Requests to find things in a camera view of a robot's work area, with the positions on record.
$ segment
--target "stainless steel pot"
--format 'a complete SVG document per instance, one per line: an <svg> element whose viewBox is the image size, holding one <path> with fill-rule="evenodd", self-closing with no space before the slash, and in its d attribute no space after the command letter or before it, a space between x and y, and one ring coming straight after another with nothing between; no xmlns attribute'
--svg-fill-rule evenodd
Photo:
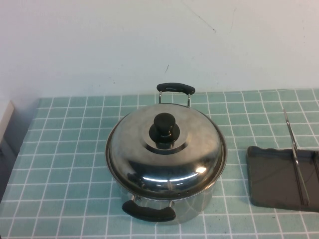
<svg viewBox="0 0 319 239"><path fill-rule="evenodd" d="M190 108L191 86L157 86L159 104L122 118L106 143L107 166L120 185L122 209L149 222L183 223L212 198L227 159L225 139L206 115ZM187 107L161 103L162 92L188 95Z"/></svg>

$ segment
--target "wall scratch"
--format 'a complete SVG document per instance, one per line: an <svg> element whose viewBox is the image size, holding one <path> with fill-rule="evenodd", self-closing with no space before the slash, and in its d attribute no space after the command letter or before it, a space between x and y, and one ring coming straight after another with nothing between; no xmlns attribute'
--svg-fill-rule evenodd
<svg viewBox="0 0 319 239"><path fill-rule="evenodd" d="M212 29L212 30L214 31L214 34L216 33L216 29L214 29L211 25L209 25L208 22L205 21L203 18L201 18L200 15L198 15L197 13L195 13L195 12L193 11L193 9L191 9L186 3L183 2L183 0L180 0L180 1L181 1L181 3L182 3L185 7L188 8L188 10L190 10L194 15L196 15L197 17L199 17L199 19L200 19L201 21L203 21L210 29Z"/></svg>

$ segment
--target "white grout line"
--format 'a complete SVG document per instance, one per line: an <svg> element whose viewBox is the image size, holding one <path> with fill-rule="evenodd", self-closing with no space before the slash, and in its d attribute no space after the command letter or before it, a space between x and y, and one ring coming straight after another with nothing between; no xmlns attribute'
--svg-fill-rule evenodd
<svg viewBox="0 0 319 239"><path fill-rule="evenodd" d="M50 108L49 108L48 115L49 115L49 113L50 113L50 111L51 111L51 107L52 107L52 105L53 105L53 101L54 101L54 98L52 98L52 101L51 101L51 105L50 105ZM42 130L42 132L41 132L41 135L40 135L40 138L39 138L39 142L37 143L37 145L36 145L36 148L35 148L35 151L34 151L34 152L36 152L36 151L37 151L37 149L38 149L38 146L39 146L39 144L40 144L40 139L41 139L41 137L42 137L42 134L43 134L43 130ZM32 165L32 164L33 164L33 162L34 162L34 158L35 158L35 155L33 155L33 158L32 158L32 161L31 161L31 165ZM26 179L25 179L25 182L24 182L24 185L23 185L22 191L21 191L21 195L20 195L20 197L19 197L19 201L18 201L18 204L17 204L17 206L16 206L16 209L15 209L15 212L14 212L14 215L13 215L13 220L12 220L12 223L11 223L10 229L9 229L9 231L8 231L8 237L9 237L9 236L10 236L10 234L11 234L11 230L12 230L13 223L14 223L14 218L15 218L15 216L16 216L16 213L18 212L18 208L19 208L19 205L20 205L20 202L21 202L21 199L22 199L23 193L24 193L24 189L25 189L25 186L26 186L26 182L27 182L27 180L28 180L28 178L29 178L30 171L31 171L31 170L28 170L28 173L27 173L27 176L26 176Z"/></svg>
<svg viewBox="0 0 319 239"><path fill-rule="evenodd" d="M83 125L83 121L84 121L84 114L85 114L85 111L86 111L86 106L88 104L88 98L86 98L86 102L85 102L85 108L84 108L84 113L83 113L83 117L82 117L82 121L81 121L81 127L80 127L80 131L79 131L79 135L78 135L78 140L80 139L80 135L81 135L81 128L82 128L82 125ZM78 142L76 143L76 146L75 146L75 152L78 148ZM75 155L73 156L73 159L72 159L72 165L71 165L71 169L70 169L70 175L69 175L69 178L68 178L68 183L66 185L66 190L65 190L65 194L64 194L64 200L63 200L63 203L62 203L62 208L61 208L61 212L60 212L60 217L59 217L59 222L58 222L58 227L57 227L57 230L56 230L56 237L58 236L58 233L59 233L59 230L60 230L60 225L61 225L61 220L62 220L62 214L63 214L63 210L64 210L64 207L65 207L65 201L66 201L66 196L67 196L67 193L68 193L68 188L69 188L69 185L70 185L70 180L71 180L71 174L72 174L72 168L73 168L73 165L74 165L74 161L75 161Z"/></svg>

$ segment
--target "pot body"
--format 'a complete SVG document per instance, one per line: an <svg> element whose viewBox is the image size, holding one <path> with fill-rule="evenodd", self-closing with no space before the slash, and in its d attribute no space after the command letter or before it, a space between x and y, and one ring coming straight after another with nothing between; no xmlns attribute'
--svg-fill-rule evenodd
<svg viewBox="0 0 319 239"><path fill-rule="evenodd" d="M117 183L121 190L121 199L124 202L132 199L132 193L123 188L119 183ZM200 214L205 207L210 202L213 195L213 188L215 184L206 190L198 193L194 196L174 200L172 204L172 208L176 213L176 218L172 221L161 222L160 224L165 225L174 225L179 223L187 222L193 218L195 218L198 214ZM166 200L153 200L145 197L139 197L135 195L135 203L141 207L149 207L153 209L163 209L169 206L170 201Z"/></svg>

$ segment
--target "teal tile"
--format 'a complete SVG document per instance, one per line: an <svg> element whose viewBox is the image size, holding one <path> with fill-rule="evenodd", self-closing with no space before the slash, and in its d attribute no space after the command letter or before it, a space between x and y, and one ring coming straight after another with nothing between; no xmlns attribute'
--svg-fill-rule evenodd
<svg viewBox="0 0 319 239"><path fill-rule="evenodd" d="M118 117L120 115L120 107L104 107L103 117Z"/></svg>
<svg viewBox="0 0 319 239"><path fill-rule="evenodd" d="M234 124L249 124L247 115L229 115L230 122Z"/></svg>
<svg viewBox="0 0 319 239"><path fill-rule="evenodd" d="M66 184L48 184L44 193L45 199L64 199Z"/></svg>
<svg viewBox="0 0 319 239"><path fill-rule="evenodd" d="M208 93L207 95L210 103L225 102L224 93Z"/></svg>
<svg viewBox="0 0 319 239"><path fill-rule="evenodd" d="M33 118L46 118L48 116L48 113L49 109L37 109Z"/></svg>
<svg viewBox="0 0 319 239"><path fill-rule="evenodd" d="M73 155L66 154L66 155L56 155L53 161L53 168L67 168L72 166L73 162Z"/></svg>
<svg viewBox="0 0 319 239"><path fill-rule="evenodd" d="M140 106L150 106L155 104L154 95L139 95L139 105Z"/></svg>
<svg viewBox="0 0 319 239"><path fill-rule="evenodd" d="M294 135L312 135L311 128L308 124L292 124L291 128L294 132Z"/></svg>
<svg viewBox="0 0 319 239"><path fill-rule="evenodd" d="M123 105L123 106L137 106L138 105L138 96L137 95L122 96L121 105Z"/></svg>
<svg viewBox="0 0 319 239"><path fill-rule="evenodd" d="M289 130L286 124L272 124L271 128L273 129L275 136L289 135Z"/></svg>
<svg viewBox="0 0 319 239"><path fill-rule="evenodd" d="M22 156L19 155L14 163L14 169L28 169L31 166L33 156L28 155L28 156Z"/></svg>
<svg viewBox="0 0 319 239"><path fill-rule="evenodd" d="M318 147L318 143L313 136L295 136L300 147Z"/></svg>
<svg viewBox="0 0 319 239"><path fill-rule="evenodd" d="M279 101L279 96L277 91L274 92L261 92L261 97L263 101Z"/></svg>
<svg viewBox="0 0 319 239"><path fill-rule="evenodd" d="M120 116L126 116L129 113L136 111L137 110L137 106L122 106L120 111Z"/></svg>
<svg viewBox="0 0 319 239"><path fill-rule="evenodd" d="M180 225L182 234L201 234L205 233L203 217L195 217L192 220Z"/></svg>
<svg viewBox="0 0 319 239"><path fill-rule="evenodd" d="M79 129L63 129L60 140L61 141L78 140L79 133L80 133Z"/></svg>
<svg viewBox="0 0 319 239"><path fill-rule="evenodd" d="M36 150L37 154L52 154L55 153L57 142L40 142Z"/></svg>
<svg viewBox="0 0 319 239"><path fill-rule="evenodd" d="M88 97L88 101L86 106L92 107L92 106L102 106L103 105L103 96L90 96Z"/></svg>
<svg viewBox="0 0 319 239"><path fill-rule="evenodd" d="M63 208L63 216L83 216L85 210L86 200L72 200L65 201Z"/></svg>
<svg viewBox="0 0 319 239"><path fill-rule="evenodd" d="M254 215L255 225L258 233L279 233L279 226L275 214Z"/></svg>
<svg viewBox="0 0 319 239"><path fill-rule="evenodd" d="M211 119L217 125L230 125L228 115L212 115Z"/></svg>
<svg viewBox="0 0 319 239"><path fill-rule="evenodd" d="M42 98L39 100L38 108L49 108L52 103L52 98Z"/></svg>
<svg viewBox="0 0 319 239"><path fill-rule="evenodd" d="M26 143L24 142L20 148L20 155L21 154L34 154L35 149L38 143Z"/></svg>
<svg viewBox="0 0 319 239"><path fill-rule="evenodd" d="M319 111L319 106L316 101L300 102L303 111Z"/></svg>
<svg viewBox="0 0 319 239"><path fill-rule="evenodd" d="M245 101L259 102L261 101L259 92L243 93Z"/></svg>
<svg viewBox="0 0 319 239"><path fill-rule="evenodd" d="M245 196L245 186L242 180L238 181L223 181L224 191L226 196Z"/></svg>
<svg viewBox="0 0 319 239"><path fill-rule="evenodd" d="M90 182L91 168L74 168L71 173L70 182Z"/></svg>
<svg viewBox="0 0 319 239"><path fill-rule="evenodd" d="M32 235L35 219L15 219L10 237L29 237Z"/></svg>
<svg viewBox="0 0 319 239"><path fill-rule="evenodd" d="M13 170L11 172L8 183L11 184L24 184L26 177L28 175L28 170Z"/></svg>
<svg viewBox="0 0 319 239"><path fill-rule="evenodd" d="M284 233L304 232L305 228L300 214L278 215L280 226Z"/></svg>
<svg viewBox="0 0 319 239"><path fill-rule="evenodd" d="M42 199L45 185L26 185L23 191L22 200Z"/></svg>
<svg viewBox="0 0 319 239"><path fill-rule="evenodd" d="M39 212L40 217L59 217L63 201L43 201Z"/></svg>
<svg viewBox="0 0 319 239"><path fill-rule="evenodd" d="M225 93L227 102L243 102L241 93Z"/></svg>
<svg viewBox="0 0 319 239"><path fill-rule="evenodd" d="M70 98L64 98L64 97L54 98L53 103L52 103L52 107L53 108L54 107L68 107L69 101L70 101Z"/></svg>
<svg viewBox="0 0 319 239"><path fill-rule="evenodd" d="M96 141L81 141L78 142L76 149L77 153L94 153L96 147Z"/></svg>
<svg viewBox="0 0 319 239"><path fill-rule="evenodd" d="M234 132L234 136L252 136L252 132L250 129L250 126L245 126L245 125L241 125L241 126L233 126L233 132Z"/></svg>
<svg viewBox="0 0 319 239"><path fill-rule="evenodd" d="M59 236L80 236L83 218L62 218L59 228Z"/></svg>
<svg viewBox="0 0 319 239"><path fill-rule="evenodd" d="M52 169L49 183L67 183L69 181L71 169Z"/></svg>
<svg viewBox="0 0 319 239"><path fill-rule="evenodd" d="M208 115L209 114L209 111L208 111L208 104L205 103L205 104L195 104L195 105L191 105L191 107L199 112L202 112L203 114L205 115Z"/></svg>
<svg viewBox="0 0 319 239"><path fill-rule="evenodd" d="M66 118L63 128L80 128L81 124L82 124L82 119L80 118L77 118L77 119Z"/></svg>
<svg viewBox="0 0 319 239"><path fill-rule="evenodd" d="M302 111L298 102L282 102L284 109L287 112L300 112Z"/></svg>
<svg viewBox="0 0 319 239"><path fill-rule="evenodd" d="M109 217L107 235L130 234L131 218L127 216Z"/></svg>
<svg viewBox="0 0 319 239"><path fill-rule="evenodd" d="M111 183L91 183L89 198L108 198Z"/></svg>
<svg viewBox="0 0 319 239"><path fill-rule="evenodd" d="M85 218L83 226L83 235L105 235L107 218Z"/></svg>
<svg viewBox="0 0 319 239"><path fill-rule="evenodd" d="M122 204L123 204L122 199L112 198L110 200L109 215L126 215L126 213L122 210Z"/></svg>
<svg viewBox="0 0 319 239"><path fill-rule="evenodd" d="M300 101L313 101L315 100L313 91L311 89L296 90L298 100Z"/></svg>
<svg viewBox="0 0 319 239"><path fill-rule="evenodd" d="M110 128L100 129L99 140L106 140L111 132Z"/></svg>
<svg viewBox="0 0 319 239"><path fill-rule="evenodd" d="M260 148L277 148L274 137L258 137L256 143Z"/></svg>
<svg viewBox="0 0 319 239"><path fill-rule="evenodd" d="M191 103L206 103L207 104L207 94L206 93L196 93L190 98Z"/></svg>
<svg viewBox="0 0 319 239"><path fill-rule="evenodd" d="M248 118L249 118L250 124L268 123L266 114L249 114Z"/></svg>
<svg viewBox="0 0 319 239"><path fill-rule="evenodd" d="M98 129L83 129L80 133L80 140L97 140L98 133Z"/></svg>
<svg viewBox="0 0 319 239"><path fill-rule="evenodd" d="M102 118L101 128L113 128L118 121L118 117Z"/></svg>
<svg viewBox="0 0 319 239"><path fill-rule="evenodd" d="M100 118L84 118L82 128L99 128L100 121Z"/></svg>
<svg viewBox="0 0 319 239"><path fill-rule="evenodd" d="M204 209L205 214L225 214L226 207L224 198L213 198Z"/></svg>
<svg viewBox="0 0 319 239"><path fill-rule="evenodd" d="M31 169L27 183L46 183L49 171L49 169Z"/></svg>
<svg viewBox="0 0 319 239"><path fill-rule="evenodd" d="M63 126L64 119L48 119L45 123L45 129L60 129Z"/></svg>
<svg viewBox="0 0 319 239"><path fill-rule="evenodd" d="M305 115L309 123L319 123L319 112L306 112Z"/></svg>
<svg viewBox="0 0 319 239"><path fill-rule="evenodd" d="M94 154L76 154L74 167L92 167Z"/></svg>
<svg viewBox="0 0 319 239"><path fill-rule="evenodd" d="M308 232L317 232L319 228L318 214L303 214L304 222Z"/></svg>
<svg viewBox="0 0 319 239"><path fill-rule="evenodd" d="M19 200L23 185L7 185L2 200Z"/></svg>
<svg viewBox="0 0 319 239"><path fill-rule="evenodd" d="M283 108L278 102L265 102L264 107L267 113L279 113L283 111Z"/></svg>
<svg viewBox="0 0 319 239"><path fill-rule="evenodd" d="M34 119L31 121L29 129L43 129L45 124L45 119Z"/></svg>
<svg viewBox="0 0 319 239"><path fill-rule="evenodd" d="M223 171L223 179L242 179L239 165L226 165Z"/></svg>
<svg viewBox="0 0 319 239"><path fill-rule="evenodd" d="M294 90L278 91L282 101L296 101L297 96Z"/></svg>
<svg viewBox="0 0 319 239"><path fill-rule="evenodd" d="M102 107L87 107L85 109L84 117L101 117Z"/></svg>
<svg viewBox="0 0 319 239"><path fill-rule="evenodd" d="M55 236L58 229L59 219L43 219L39 218L36 222L34 235L39 236Z"/></svg>
<svg viewBox="0 0 319 239"><path fill-rule="evenodd" d="M109 182L111 180L112 177L107 167L93 169L92 182Z"/></svg>
<svg viewBox="0 0 319 239"><path fill-rule="evenodd" d="M120 96L105 96L104 106L120 106Z"/></svg>
<svg viewBox="0 0 319 239"><path fill-rule="evenodd" d="M56 108L51 109L48 118L64 118L66 115L67 108Z"/></svg>
<svg viewBox="0 0 319 239"><path fill-rule="evenodd" d="M70 184L66 194L67 199L87 198L89 184Z"/></svg>
<svg viewBox="0 0 319 239"><path fill-rule="evenodd" d="M208 234L226 234L229 233L227 216L206 216L206 232Z"/></svg>
<svg viewBox="0 0 319 239"><path fill-rule="evenodd" d="M244 103L227 103L227 107L230 114L246 113Z"/></svg>
<svg viewBox="0 0 319 239"><path fill-rule="evenodd" d="M68 112L66 113L66 117L83 117L84 114L84 107L82 108L69 108Z"/></svg>
<svg viewBox="0 0 319 239"><path fill-rule="evenodd" d="M233 136L233 132L231 131L231 126L220 126L219 129L223 133L224 137Z"/></svg>
<svg viewBox="0 0 319 239"><path fill-rule="evenodd" d="M36 217L40 207L40 202L24 202L21 201L16 212L16 217Z"/></svg>
<svg viewBox="0 0 319 239"><path fill-rule="evenodd" d="M227 107L225 103L209 104L209 111L214 114L227 114Z"/></svg>
<svg viewBox="0 0 319 239"><path fill-rule="evenodd" d="M60 130L44 130L41 136L41 141L58 141Z"/></svg>
<svg viewBox="0 0 319 239"><path fill-rule="evenodd" d="M14 216L18 202L5 202L0 204L0 218L11 218Z"/></svg>
<svg viewBox="0 0 319 239"><path fill-rule="evenodd" d="M86 97L71 97L70 107L84 107L86 104Z"/></svg>
<svg viewBox="0 0 319 239"><path fill-rule="evenodd" d="M154 234L155 224L139 219L132 219L132 234Z"/></svg>
<svg viewBox="0 0 319 239"><path fill-rule="evenodd" d="M228 213L250 213L249 201L246 197L226 198Z"/></svg>
<svg viewBox="0 0 319 239"><path fill-rule="evenodd" d="M245 103L247 113L263 113L264 107L263 104L258 102L258 103Z"/></svg>
<svg viewBox="0 0 319 239"><path fill-rule="evenodd" d="M254 233L254 224L251 215L230 215L232 233Z"/></svg>
<svg viewBox="0 0 319 239"><path fill-rule="evenodd" d="M107 216L109 208L108 199L89 199L86 209L87 216Z"/></svg>
<svg viewBox="0 0 319 239"><path fill-rule="evenodd" d="M255 136L272 136L269 125L252 125L253 134Z"/></svg>
<svg viewBox="0 0 319 239"><path fill-rule="evenodd" d="M59 142L57 153L74 153L77 142Z"/></svg>

